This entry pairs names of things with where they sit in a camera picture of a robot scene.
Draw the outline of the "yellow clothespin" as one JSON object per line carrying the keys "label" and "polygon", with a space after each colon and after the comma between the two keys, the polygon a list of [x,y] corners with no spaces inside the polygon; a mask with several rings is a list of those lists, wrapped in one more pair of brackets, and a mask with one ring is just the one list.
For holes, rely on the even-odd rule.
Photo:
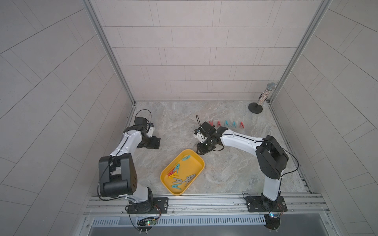
{"label": "yellow clothespin", "polygon": [[168,176],[169,179],[172,179],[172,178],[178,178],[178,176],[176,174],[172,174],[170,176]]}

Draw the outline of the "yellow plastic storage tray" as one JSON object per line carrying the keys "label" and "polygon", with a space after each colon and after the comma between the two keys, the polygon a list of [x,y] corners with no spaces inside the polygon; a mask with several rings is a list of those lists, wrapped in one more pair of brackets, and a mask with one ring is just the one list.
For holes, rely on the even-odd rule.
{"label": "yellow plastic storage tray", "polygon": [[[190,155],[191,157],[186,161],[182,161],[182,158],[188,155]],[[160,181],[172,195],[180,196],[183,193],[185,193],[185,191],[190,187],[190,185],[199,176],[199,174],[201,174],[204,167],[204,160],[195,151],[191,149],[185,149],[164,168],[160,175]],[[175,174],[182,181],[184,181],[188,176],[193,174],[196,174],[196,177],[187,186],[185,186],[185,183],[181,183],[181,190],[174,189],[171,186],[173,185],[172,183],[175,181],[175,179],[169,179],[167,176],[167,174],[172,170],[177,171]]]}

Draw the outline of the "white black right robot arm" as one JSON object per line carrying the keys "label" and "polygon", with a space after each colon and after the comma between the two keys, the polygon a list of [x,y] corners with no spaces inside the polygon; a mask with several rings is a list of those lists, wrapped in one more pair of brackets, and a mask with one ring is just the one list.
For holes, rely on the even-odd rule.
{"label": "white black right robot arm", "polygon": [[261,172],[265,175],[261,201],[275,204],[280,196],[282,175],[287,167],[289,157],[272,136],[257,138],[234,132],[226,127],[215,129],[204,123],[194,130],[197,154],[205,155],[216,149],[216,145],[233,147],[255,156]]}

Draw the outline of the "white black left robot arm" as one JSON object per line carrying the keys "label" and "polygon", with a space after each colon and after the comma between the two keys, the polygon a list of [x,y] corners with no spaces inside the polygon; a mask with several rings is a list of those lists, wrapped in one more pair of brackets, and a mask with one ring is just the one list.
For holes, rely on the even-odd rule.
{"label": "white black left robot arm", "polygon": [[150,188],[138,183],[133,155],[138,148],[159,149],[160,138],[153,135],[153,125],[126,128],[116,149],[98,162],[97,196],[102,201],[120,198],[134,204],[151,201]]}

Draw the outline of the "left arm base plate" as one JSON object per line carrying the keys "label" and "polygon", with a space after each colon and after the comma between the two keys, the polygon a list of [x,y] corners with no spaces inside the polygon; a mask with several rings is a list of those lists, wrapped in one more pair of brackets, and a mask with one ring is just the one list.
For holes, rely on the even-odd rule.
{"label": "left arm base plate", "polygon": [[167,213],[169,198],[157,197],[142,203],[131,203],[126,207],[128,214],[160,214]]}

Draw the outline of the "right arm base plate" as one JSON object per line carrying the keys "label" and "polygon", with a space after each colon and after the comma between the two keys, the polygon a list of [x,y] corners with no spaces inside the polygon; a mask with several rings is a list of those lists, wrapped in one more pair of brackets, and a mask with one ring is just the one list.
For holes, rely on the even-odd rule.
{"label": "right arm base plate", "polygon": [[248,212],[287,212],[287,206],[283,196],[279,196],[272,201],[265,196],[251,196],[244,194],[243,199],[246,201]]}

